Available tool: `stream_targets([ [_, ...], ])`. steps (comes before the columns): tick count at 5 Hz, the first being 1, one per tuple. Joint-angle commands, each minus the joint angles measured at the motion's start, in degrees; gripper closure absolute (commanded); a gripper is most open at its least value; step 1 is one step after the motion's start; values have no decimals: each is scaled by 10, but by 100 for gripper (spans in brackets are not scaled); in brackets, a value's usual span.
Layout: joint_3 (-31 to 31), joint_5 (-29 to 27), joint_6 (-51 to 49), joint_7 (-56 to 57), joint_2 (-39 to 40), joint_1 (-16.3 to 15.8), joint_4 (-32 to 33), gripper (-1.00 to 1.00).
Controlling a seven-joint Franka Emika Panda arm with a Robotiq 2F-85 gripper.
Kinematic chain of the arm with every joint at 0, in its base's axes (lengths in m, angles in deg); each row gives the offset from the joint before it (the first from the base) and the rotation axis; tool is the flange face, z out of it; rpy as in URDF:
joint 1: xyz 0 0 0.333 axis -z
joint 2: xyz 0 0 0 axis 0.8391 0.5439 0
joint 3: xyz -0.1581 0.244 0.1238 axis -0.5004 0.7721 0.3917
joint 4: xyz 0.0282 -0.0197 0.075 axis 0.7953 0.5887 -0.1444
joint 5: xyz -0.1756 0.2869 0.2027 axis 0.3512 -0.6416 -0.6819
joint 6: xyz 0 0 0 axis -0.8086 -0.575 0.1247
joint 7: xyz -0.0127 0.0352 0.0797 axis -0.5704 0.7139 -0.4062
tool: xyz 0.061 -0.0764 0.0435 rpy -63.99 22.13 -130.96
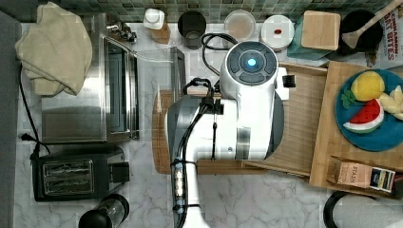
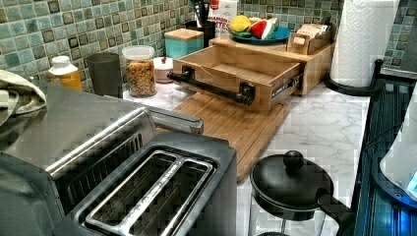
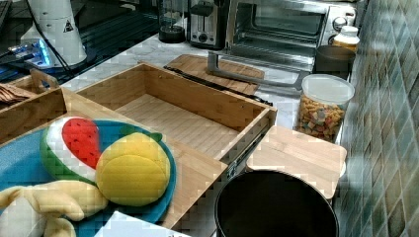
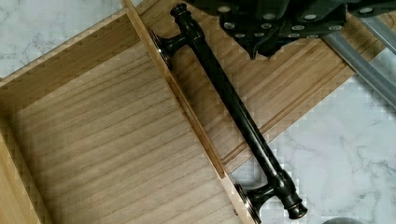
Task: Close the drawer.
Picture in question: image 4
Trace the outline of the black studded gripper finger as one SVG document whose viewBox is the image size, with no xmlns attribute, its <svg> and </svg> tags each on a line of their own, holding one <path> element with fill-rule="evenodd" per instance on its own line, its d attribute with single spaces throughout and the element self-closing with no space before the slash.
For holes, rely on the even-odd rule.
<svg viewBox="0 0 396 224">
<path fill-rule="evenodd" d="M 186 0 L 219 17 L 219 25 L 249 55 L 274 55 L 299 38 L 341 30 L 347 14 L 369 18 L 395 10 L 395 0 Z"/>
</svg>

